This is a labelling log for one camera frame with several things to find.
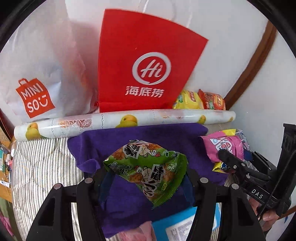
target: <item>silver bolt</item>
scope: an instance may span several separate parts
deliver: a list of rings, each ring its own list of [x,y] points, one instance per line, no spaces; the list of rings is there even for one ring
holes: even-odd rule
[[[87,179],[84,180],[85,183],[91,183],[92,182],[92,178],[88,177]]]
[[[62,185],[61,185],[60,183],[57,183],[57,184],[54,185],[54,189],[56,189],[56,190],[57,190],[57,189],[60,189],[61,186],[62,186]]]
[[[233,183],[232,185],[231,185],[231,187],[233,188],[233,189],[239,189],[239,185],[237,185],[236,183]]]
[[[200,179],[200,181],[201,181],[202,183],[207,183],[209,180],[208,180],[206,177],[202,177],[202,178]]]

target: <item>black mechanical device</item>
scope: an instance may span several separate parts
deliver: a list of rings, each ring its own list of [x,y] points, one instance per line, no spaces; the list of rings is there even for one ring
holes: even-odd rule
[[[217,202],[222,203],[218,241],[265,240],[258,217],[268,209],[275,209],[279,216],[285,213],[291,205],[290,195],[296,183],[296,126],[284,124],[284,127],[277,168],[257,152],[252,153],[252,162],[258,171],[247,168],[226,150],[218,152],[219,159],[236,170],[239,185],[215,185],[195,170],[187,169],[181,185],[186,199],[198,207],[187,241],[210,240]],[[102,168],[77,185],[55,184],[38,211],[26,240],[74,241],[71,203],[76,202],[82,240],[104,241],[94,207],[107,198],[114,175]],[[262,204],[257,217],[244,192]]]

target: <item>quilted mattress cover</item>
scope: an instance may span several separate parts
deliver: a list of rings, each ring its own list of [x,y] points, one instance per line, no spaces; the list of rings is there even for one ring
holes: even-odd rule
[[[54,184],[78,184],[83,173],[67,146],[67,138],[17,142],[12,168],[12,205],[22,239]],[[82,241],[76,203],[72,203],[75,240]]]

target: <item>purple towel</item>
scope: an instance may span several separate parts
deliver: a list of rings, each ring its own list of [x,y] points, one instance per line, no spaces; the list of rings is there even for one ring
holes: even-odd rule
[[[109,155],[130,140],[144,140],[185,154],[189,167],[201,177],[223,185],[227,175],[212,171],[214,164],[208,158],[203,140],[199,137],[206,133],[207,128],[197,123],[103,129],[86,131],[68,139],[68,148],[81,171],[95,173]],[[134,183],[115,176],[109,196],[98,211],[105,237],[136,228],[146,221],[156,221],[178,213],[188,208],[189,203],[182,188],[178,188],[167,202],[153,210],[152,206]]]

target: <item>yellow chip bag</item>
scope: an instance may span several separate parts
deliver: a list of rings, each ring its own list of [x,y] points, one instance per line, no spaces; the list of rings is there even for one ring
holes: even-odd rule
[[[182,90],[173,105],[173,109],[204,109],[204,107],[197,93]]]

